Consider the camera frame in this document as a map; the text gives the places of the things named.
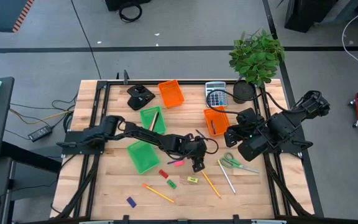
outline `orange basket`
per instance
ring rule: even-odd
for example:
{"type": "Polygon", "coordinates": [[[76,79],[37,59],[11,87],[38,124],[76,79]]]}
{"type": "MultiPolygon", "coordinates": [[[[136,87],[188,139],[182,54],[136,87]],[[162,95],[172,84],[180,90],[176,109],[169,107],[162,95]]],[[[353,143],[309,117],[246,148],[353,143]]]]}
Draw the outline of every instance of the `orange basket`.
{"type": "Polygon", "coordinates": [[[160,83],[158,84],[158,87],[160,88],[162,100],[166,108],[179,106],[185,101],[178,80],[170,80],[160,83]]]}
{"type": "MultiPolygon", "coordinates": [[[[224,111],[223,106],[218,106],[215,108],[224,111]]],[[[230,126],[229,118],[227,118],[227,115],[225,113],[220,113],[212,109],[205,109],[204,116],[206,125],[209,129],[209,133],[212,136],[224,134],[226,132],[226,129],[230,126]]]]}

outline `yellow pencil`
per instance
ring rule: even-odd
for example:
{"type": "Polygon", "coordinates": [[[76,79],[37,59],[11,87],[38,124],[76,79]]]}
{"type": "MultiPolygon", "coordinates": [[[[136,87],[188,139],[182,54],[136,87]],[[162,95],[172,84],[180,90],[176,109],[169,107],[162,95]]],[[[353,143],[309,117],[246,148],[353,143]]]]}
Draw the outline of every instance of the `yellow pencil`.
{"type": "Polygon", "coordinates": [[[152,192],[154,192],[154,193],[158,194],[159,196],[167,199],[168,201],[174,203],[172,199],[168,198],[167,196],[165,196],[165,195],[161,194],[160,192],[154,190],[153,188],[149,187],[147,184],[142,184],[142,185],[143,185],[143,187],[146,187],[147,189],[151,190],[152,192]]]}
{"type": "Polygon", "coordinates": [[[201,171],[201,173],[203,173],[203,175],[204,175],[206,181],[208,181],[208,183],[210,184],[210,186],[212,187],[212,189],[214,189],[216,195],[217,195],[218,197],[221,197],[221,195],[220,195],[219,192],[216,190],[216,188],[215,188],[214,185],[211,183],[211,181],[209,180],[208,176],[204,173],[203,170],[201,171]]]}

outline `green leaves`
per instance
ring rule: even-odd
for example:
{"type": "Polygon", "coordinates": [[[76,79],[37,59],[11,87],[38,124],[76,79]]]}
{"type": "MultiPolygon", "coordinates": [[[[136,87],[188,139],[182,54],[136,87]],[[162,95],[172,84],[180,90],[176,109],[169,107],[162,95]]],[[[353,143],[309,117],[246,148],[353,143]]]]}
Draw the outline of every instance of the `green leaves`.
{"type": "Polygon", "coordinates": [[[247,82],[258,86],[270,83],[276,75],[279,58],[284,59],[284,48],[266,30],[257,30],[248,39],[245,39],[246,36],[243,32],[241,38],[234,41],[234,50],[229,53],[230,67],[247,82]]]}

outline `blue eraser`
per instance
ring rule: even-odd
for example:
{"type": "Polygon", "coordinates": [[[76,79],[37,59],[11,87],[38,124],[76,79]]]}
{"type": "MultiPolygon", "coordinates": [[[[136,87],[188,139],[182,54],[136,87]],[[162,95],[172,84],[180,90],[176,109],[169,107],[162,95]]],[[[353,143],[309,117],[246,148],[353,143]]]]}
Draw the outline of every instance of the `blue eraser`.
{"type": "Polygon", "coordinates": [[[131,205],[132,208],[136,206],[134,199],[132,199],[131,197],[127,198],[127,202],[129,203],[129,205],[131,205]]]}

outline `wooden tabletop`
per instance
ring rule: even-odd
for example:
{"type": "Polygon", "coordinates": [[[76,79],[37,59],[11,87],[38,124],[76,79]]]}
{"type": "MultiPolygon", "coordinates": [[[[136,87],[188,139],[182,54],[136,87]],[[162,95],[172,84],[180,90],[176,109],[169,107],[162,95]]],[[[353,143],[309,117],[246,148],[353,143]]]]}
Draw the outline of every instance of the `wooden tabletop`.
{"type": "MultiPolygon", "coordinates": [[[[89,126],[96,82],[97,80],[83,80],[81,82],[71,130],[82,131],[89,126]]],[[[124,85],[112,86],[107,115],[123,116],[126,121],[135,122],[141,126],[139,111],[134,111],[127,105],[129,95],[126,90],[129,87],[124,85]]],[[[195,129],[198,129],[207,138],[210,137],[203,115],[203,110],[206,109],[204,85],[180,85],[185,102],[181,106],[171,109],[164,108],[157,85],[147,85],[146,87],[156,97],[144,108],[154,106],[163,108],[162,114],[167,126],[165,134],[186,135],[193,133],[196,136],[195,129]]],[[[267,85],[266,89],[280,105],[285,107],[286,101],[280,80],[273,80],[267,85]]],[[[227,90],[231,92],[232,86],[228,85],[227,90]]],[[[102,105],[103,95],[101,94],[99,105],[102,105]]],[[[227,99],[229,106],[225,110],[242,111],[246,108],[254,107],[252,102],[239,105],[233,102],[232,98],[228,97],[227,99]]],[[[280,112],[271,101],[269,101],[269,105],[272,114],[280,112]]],[[[260,99],[260,108],[263,113],[262,99],[260,99]]],[[[101,110],[99,109],[97,123],[100,120],[100,114],[101,110]]],[[[228,114],[228,117],[230,124],[236,124],[234,114],[228,114]]],[[[247,162],[241,157],[237,147],[230,149],[226,147],[223,136],[214,137],[214,139],[219,143],[219,151],[213,155],[205,155],[204,163],[206,168],[204,171],[222,195],[221,198],[214,193],[200,172],[193,173],[190,160],[186,160],[185,165],[182,167],[167,165],[167,162],[171,159],[155,147],[155,152],[160,159],[160,165],[139,175],[126,149],[127,146],[137,140],[126,138],[120,141],[109,141],[99,163],[92,220],[122,220],[123,215],[129,215],[130,219],[135,220],[231,219],[234,214],[238,214],[240,218],[273,218],[263,157],[258,156],[253,161],[247,162]],[[241,169],[226,169],[236,189],[235,195],[217,163],[217,160],[225,152],[233,153],[234,157],[243,164],[260,172],[255,174],[241,169]],[[169,179],[177,185],[175,190],[158,173],[160,169],[163,169],[169,175],[169,179]],[[198,183],[188,182],[187,177],[189,176],[198,178],[198,183]],[[172,198],[175,203],[171,203],[147,190],[142,186],[143,183],[172,198]],[[126,199],[128,197],[132,197],[136,202],[137,206],[135,208],[132,208],[127,203],[126,199]]],[[[206,144],[209,151],[215,149],[213,142],[209,141],[206,144]]],[[[313,213],[313,206],[301,161],[290,154],[282,154],[281,160],[288,189],[304,209],[313,213]]],[[[77,155],[60,172],[53,201],[53,207],[57,210],[62,210],[77,190],[82,161],[83,156],[77,155]]],[[[277,186],[276,190],[280,212],[283,214],[282,198],[277,186]]],[[[86,192],[83,197],[82,215],[85,214],[87,195],[86,192]]]]}

